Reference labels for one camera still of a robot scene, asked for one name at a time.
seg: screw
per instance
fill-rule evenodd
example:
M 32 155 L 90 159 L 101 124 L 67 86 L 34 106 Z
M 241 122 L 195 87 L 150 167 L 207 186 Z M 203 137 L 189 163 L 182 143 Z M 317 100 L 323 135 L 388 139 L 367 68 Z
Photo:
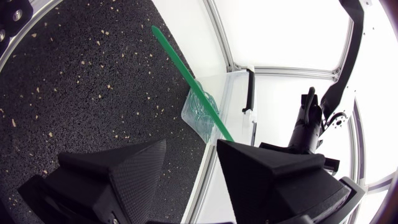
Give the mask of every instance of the screw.
M 0 30 L 0 42 L 6 38 L 6 31 L 4 29 Z
M 14 15 L 12 16 L 12 19 L 17 22 L 19 19 L 22 17 L 22 10 L 18 9 L 16 12 L 14 12 Z

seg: green stick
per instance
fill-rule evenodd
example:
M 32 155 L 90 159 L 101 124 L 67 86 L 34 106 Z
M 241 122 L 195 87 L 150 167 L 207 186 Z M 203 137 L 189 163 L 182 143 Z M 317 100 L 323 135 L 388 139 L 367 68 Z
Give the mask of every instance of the green stick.
M 218 117 L 216 111 L 214 108 L 210 105 L 209 101 L 203 94 L 203 92 L 200 90 L 198 84 L 196 81 L 193 79 L 191 73 L 188 71 L 184 63 L 181 61 L 180 57 L 175 53 L 173 47 L 170 45 L 170 43 L 167 41 L 166 37 L 163 35 L 162 31 L 159 30 L 156 26 L 152 26 L 152 33 L 155 35 L 159 43 L 162 45 L 163 49 L 167 52 L 169 57 L 172 59 L 174 62 L 174 65 L 177 66 L 177 68 L 180 70 L 180 73 L 182 77 L 187 81 L 193 92 L 197 95 L 198 99 L 200 102 L 203 104 L 207 112 L 209 112 L 210 116 L 214 119 L 214 122 L 216 123 L 218 129 L 221 131 L 223 136 L 225 137 L 226 140 L 228 141 L 234 141 L 232 136 L 229 134 L 228 130 L 226 129 L 225 125 L 221 121 L 221 119 Z

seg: black handle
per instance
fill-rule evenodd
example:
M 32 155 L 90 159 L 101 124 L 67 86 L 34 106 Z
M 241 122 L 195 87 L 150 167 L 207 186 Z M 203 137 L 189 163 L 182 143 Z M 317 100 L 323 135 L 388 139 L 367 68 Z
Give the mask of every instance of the black handle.
M 246 102 L 246 107 L 242 109 L 242 112 L 245 113 L 247 110 L 252 110 L 254 107 L 254 71 L 250 69 L 246 69 L 249 72 L 249 88 L 248 88 L 248 100 Z

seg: speckled rubber mat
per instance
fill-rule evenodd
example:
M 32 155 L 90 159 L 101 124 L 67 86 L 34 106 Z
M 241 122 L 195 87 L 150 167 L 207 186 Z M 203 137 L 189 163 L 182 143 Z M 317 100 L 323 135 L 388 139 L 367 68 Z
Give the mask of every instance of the speckled rubber mat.
M 181 120 L 188 85 L 151 25 L 183 58 L 148 0 L 64 0 L 12 53 L 0 73 L 0 198 L 16 223 L 41 223 L 17 188 L 54 171 L 59 152 L 162 138 L 167 153 L 150 217 L 181 221 L 205 144 Z

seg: plastic container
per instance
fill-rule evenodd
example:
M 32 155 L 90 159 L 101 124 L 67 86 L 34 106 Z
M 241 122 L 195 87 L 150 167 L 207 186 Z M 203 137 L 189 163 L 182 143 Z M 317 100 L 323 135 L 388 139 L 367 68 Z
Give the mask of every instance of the plastic container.
M 196 79 L 234 140 L 243 144 L 250 144 L 253 135 L 253 123 L 242 113 L 246 106 L 248 78 L 247 71 L 238 71 Z M 223 138 L 213 118 L 191 90 L 181 117 L 205 143 L 215 145 L 217 139 Z

